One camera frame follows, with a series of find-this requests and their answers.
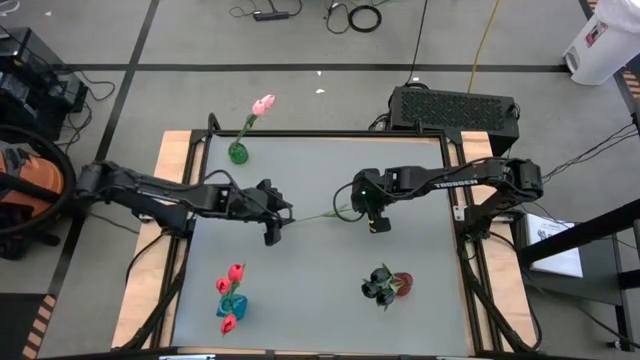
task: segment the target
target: wooden board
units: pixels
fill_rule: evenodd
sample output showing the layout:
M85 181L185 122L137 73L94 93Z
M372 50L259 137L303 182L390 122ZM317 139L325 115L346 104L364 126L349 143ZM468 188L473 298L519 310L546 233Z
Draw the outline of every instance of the wooden board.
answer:
M180 182L182 180L182 174L187 157L187 150L189 147L190 135L190 131L165 132L158 156L158 161L156 163L154 176L177 182ZM434 141L433 139L419 138L350 138L349 140L397 142ZM486 133L463 133L463 143L465 158L467 161L491 156L491 148ZM449 151L452 155L451 158L456 159L455 149L453 146L449 147ZM202 149L200 148L196 154L196 160L199 161L201 159ZM199 162L198 164L196 164L196 167L194 167L194 170L196 169L199 169ZM194 182L196 178L197 172L194 171L192 182ZM474 196L474 201L476 203L484 201L493 193L493 191L495 191L493 188L486 186L473 187L472 193ZM459 192L458 198L463 199L461 192ZM508 225L494 224L492 226L492 230L496 233L504 235L508 239L511 239ZM140 236L138 238L136 252L143 248L150 241L152 241L159 234L159 232L160 229L155 224L143 225L140 231ZM120 317L118 319L118 325L114 334L114 347L122 345L126 341L128 341L131 336L133 336L133 334L138 330L140 325L146 320L151 310L155 307L159 298L160 284L162 282L164 266L169 249L168 240L168 238L166 240L161 240L161 242L154 248L152 248L148 254L143 256L133 268L129 283L127 285L127 289L125 291L122 309L120 312ZM504 244L500 244L500 242L497 240L486 241L484 249L494 301L496 305L526 343L530 345L535 343L535 333L533 331L531 315L529 313L527 298L524 292L524 285L522 283L522 278L520 277L518 261L515 254L510 248L506 247ZM461 296L464 296L462 281L460 281L460 286ZM479 302L477 302L477 305L479 317L481 320L483 344L485 345L485 349L490 349L491 341L489 337L488 324L486 322L486 313L482 309L482 306ZM161 346L170 345L170 334L173 329L174 316L175 301L174 305L170 307L165 316L165 331L163 331ZM465 335L469 355L473 355L473 346L468 325L467 333ZM210 348L189 348L183 349L183 351L181 352L186 353L186 351L200 353L264 353L264 350L255 349Z
M182 181L190 137L191 131L167 131L164 133L153 176L176 182ZM200 150L199 155L196 154L196 159L198 159L199 164L202 159L202 150ZM197 178L197 172L194 171L194 173L194 178ZM138 253L159 234L160 227L156 223L143 224L140 228L135 253ZM131 270L120 309L120 316L118 317L118 324L113 336L112 347L121 346L129 341L158 303L164 267L169 252L169 242L169 237L165 236L158 244L150 248L144 256L141 256ZM171 326L174 312L175 301L165 317ZM168 344L168 337L163 339L163 344L165 344L164 341L167 341L166 344Z

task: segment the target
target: red vase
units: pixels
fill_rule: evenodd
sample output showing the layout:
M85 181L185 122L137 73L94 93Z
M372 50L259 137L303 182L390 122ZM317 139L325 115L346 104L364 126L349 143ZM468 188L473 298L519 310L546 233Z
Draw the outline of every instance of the red vase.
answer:
M413 285L413 277L409 273L395 273L393 274L399 280L393 280L393 284L400 286L398 292L396 293L397 297L402 297L407 295L411 291L411 286Z

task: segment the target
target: caution stripe tape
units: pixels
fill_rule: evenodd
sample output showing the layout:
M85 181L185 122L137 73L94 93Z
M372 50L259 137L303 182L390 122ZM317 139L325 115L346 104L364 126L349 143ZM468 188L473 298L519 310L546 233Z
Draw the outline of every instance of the caution stripe tape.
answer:
M33 320L31 332L27 337L27 343L22 349L23 360L35 359L38 357L38 352L42 345L42 339L44 339L44 334L47 331L47 326L49 326L49 321L51 320L51 315L53 314L55 306L56 299L51 295L45 296L44 300L42 300L42 304L40 305L40 308L38 308L38 314L36 315L35 320Z
M622 72L622 77L627 83L631 95L636 99L640 98L640 80L638 80L638 77L628 70Z

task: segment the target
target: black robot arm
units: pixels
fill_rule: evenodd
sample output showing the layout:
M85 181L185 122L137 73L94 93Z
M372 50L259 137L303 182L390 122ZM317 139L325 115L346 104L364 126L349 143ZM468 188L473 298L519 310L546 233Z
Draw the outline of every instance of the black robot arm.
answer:
M292 222L278 211L291 209L270 180L256 187L240 189L228 173L227 184L185 185L137 173L113 162L94 162L79 176L75 197L88 204L116 202L130 208L135 216L147 215L175 236L186 236L192 229L190 213L205 218L264 223L265 244L280 240L280 229Z
M353 178L351 205L354 211L367 214L372 233L385 232L391 229L389 218L382 217L385 206L425 196L435 189L473 185L497 190L482 204L464 210L460 228L473 236L486 236L494 217L522 202L535 201L543 193L540 167L530 160L482 158L442 169L389 168L383 175L377 169L364 169Z

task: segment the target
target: gray table surface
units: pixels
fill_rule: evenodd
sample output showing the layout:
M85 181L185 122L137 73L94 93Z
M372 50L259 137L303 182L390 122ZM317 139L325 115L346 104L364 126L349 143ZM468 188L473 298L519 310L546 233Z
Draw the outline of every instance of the gray table surface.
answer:
M270 178L297 219L330 209L334 192L363 168L442 167L437 143L247 138L249 162L230 163L231 138L215 138L207 171L227 169L241 187ZM214 182L226 181L217 175ZM339 203L348 201L348 191ZM449 202L444 191L394 204L392 231L372 235L365 220L294 223L266 247L264 225L199 219L176 318L174 346L317 352L466 355ZM386 312L360 292L380 264L414 277L411 293ZM215 280L246 263L237 293L249 307L224 338Z

